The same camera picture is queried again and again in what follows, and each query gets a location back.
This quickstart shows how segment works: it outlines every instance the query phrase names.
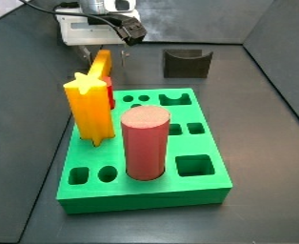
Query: red cylinder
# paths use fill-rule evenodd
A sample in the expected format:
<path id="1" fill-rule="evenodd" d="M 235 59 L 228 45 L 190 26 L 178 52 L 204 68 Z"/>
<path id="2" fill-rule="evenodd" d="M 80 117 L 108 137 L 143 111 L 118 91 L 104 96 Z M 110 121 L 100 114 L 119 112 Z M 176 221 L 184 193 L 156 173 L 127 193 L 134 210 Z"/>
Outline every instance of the red cylinder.
<path id="1" fill-rule="evenodd" d="M 128 175 L 152 180 L 166 169 L 171 114 L 156 106 L 139 106 L 123 114 L 123 145 Z"/>

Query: circular hole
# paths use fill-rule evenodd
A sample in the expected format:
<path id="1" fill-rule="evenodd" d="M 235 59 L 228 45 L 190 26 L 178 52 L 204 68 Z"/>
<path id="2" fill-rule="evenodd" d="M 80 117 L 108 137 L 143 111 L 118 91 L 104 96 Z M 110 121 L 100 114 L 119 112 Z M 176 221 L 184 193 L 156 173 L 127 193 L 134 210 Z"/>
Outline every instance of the circular hole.
<path id="1" fill-rule="evenodd" d="M 127 95 L 124 98 L 123 98 L 123 101 L 124 102 L 131 102 L 134 100 L 134 97 L 131 95 Z"/>
<path id="2" fill-rule="evenodd" d="M 118 177 L 118 170 L 112 166 L 106 166 L 99 171 L 98 176 L 103 182 L 106 182 L 106 183 L 112 182 Z"/>
<path id="3" fill-rule="evenodd" d="M 148 96 L 148 95 L 140 95 L 140 96 L 139 96 L 139 99 L 140 99 L 143 102 L 147 102 L 147 101 L 150 101 L 150 96 Z"/>
<path id="4" fill-rule="evenodd" d="M 143 106 L 142 104 L 134 104 L 132 106 L 131 106 L 131 108 L 135 108 L 135 107 L 140 107 L 140 106 Z"/>

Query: green foam block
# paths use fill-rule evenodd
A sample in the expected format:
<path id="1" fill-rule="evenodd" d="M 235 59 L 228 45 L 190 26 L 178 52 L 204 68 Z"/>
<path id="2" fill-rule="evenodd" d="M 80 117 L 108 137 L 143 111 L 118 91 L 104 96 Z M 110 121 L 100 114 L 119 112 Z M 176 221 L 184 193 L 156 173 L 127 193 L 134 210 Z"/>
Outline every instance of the green foam block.
<path id="1" fill-rule="evenodd" d="M 68 214 L 223 203 L 231 178 L 191 89 L 115 91 L 116 137 L 100 147 L 82 140 L 75 126 L 58 192 Z M 166 172 L 152 181 L 126 172 L 122 115 L 156 105 L 172 114 Z"/>

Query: cutout hole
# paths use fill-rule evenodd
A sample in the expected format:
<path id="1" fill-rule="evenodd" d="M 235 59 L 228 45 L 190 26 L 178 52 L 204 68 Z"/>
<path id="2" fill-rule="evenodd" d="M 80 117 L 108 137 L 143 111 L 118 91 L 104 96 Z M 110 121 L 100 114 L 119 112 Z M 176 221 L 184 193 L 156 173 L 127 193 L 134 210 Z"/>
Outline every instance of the cutout hole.
<path id="1" fill-rule="evenodd" d="M 130 103 L 131 101 L 134 100 L 134 97 L 131 95 L 127 95 L 124 98 L 123 98 L 123 101 Z"/>
<path id="2" fill-rule="evenodd" d="M 98 177 L 99 177 L 99 179 L 100 179 L 103 182 L 108 183 L 108 182 L 112 182 L 112 181 L 116 179 L 118 174 L 119 174 L 119 173 L 118 173 L 118 170 L 116 170 L 115 167 L 112 167 L 112 166 L 106 166 L 106 167 L 103 167 L 102 170 L 99 171 Z"/>
<path id="3" fill-rule="evenodd" d="M 191 134 L 204 133 L 203 123 L 188 123 L 187 127 Z"/>
<path id="4" fill-rule="evenodd" d="M 176 169 L 183 177 L 215 174 L 211 158 L 204 154 L 178 156 Z"/>
<path id="5" fill-rule="evenodd" d="M 142 104 L 134 104 L 132 106 L 131 106 L 131 108 L 135 108 L 135 107 L 140 107 L 140 106 L 143 106 Z"/>
<path id="6" fill-rule="evenodd" d="M 147 101 L 150 101 L 150 96 L 148 96 L 148 95 L 140 95 L 140 96 L 139 96 L 139 99 L 140 99 L 143 102 L 147 102 Z"/>
<path id="7" fill-rule="evenodd" d="M 182 126 L 179 124 L 171 124 L 170 126 L 170 135 L 183 134 Z"/>
<path id="8" fill-rule="evenodd" d="M 160 104 L 163 106 L 191 105 L 192 104 L 192 100 L 191 100 L 188 93 L 184 93 L 182 95 L 182 97 L 176 98 L 176 99 L 170 98 L 166 94 L 160 94 L 159 99 L 160 99 Z"/>
<path id="9" fill-rule="evenodd" d="M 74 168 L 70 172 L 68 184 L 70 185 L 82 185 L 88 182 L 90 179 L 90 168 Z"/>

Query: square hole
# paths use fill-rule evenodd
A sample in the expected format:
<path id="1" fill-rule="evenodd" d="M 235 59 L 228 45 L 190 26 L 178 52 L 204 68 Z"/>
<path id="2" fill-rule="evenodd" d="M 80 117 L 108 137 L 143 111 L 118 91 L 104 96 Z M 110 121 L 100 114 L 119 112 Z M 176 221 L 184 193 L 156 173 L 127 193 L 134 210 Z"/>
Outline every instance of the square hole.
<path id="1" fill-rule="evenodd" d="M 204 154 L 178 156 L 176 169 L 183 177 L 215 174 L 211 158 Z"/>
<path id="2" fill-rule="evenodd" d="M 182 126 L 179 124 L 171 124 L 170 126 L 170 135 L 183 134 Z"/>
<path id="3" fill-rule="evenodd" d="M 203 123 L 188 123 L 188 130 L 191 134 L 204 133 L 204 125 Z"/>
<path id="4" fill-rule="evenodd" d="M 90 168 L 80 167 L 74 168 L 70 172 L 68 184 L 70 185 L 82 185 L 88 182 L 90 179 Z"/>

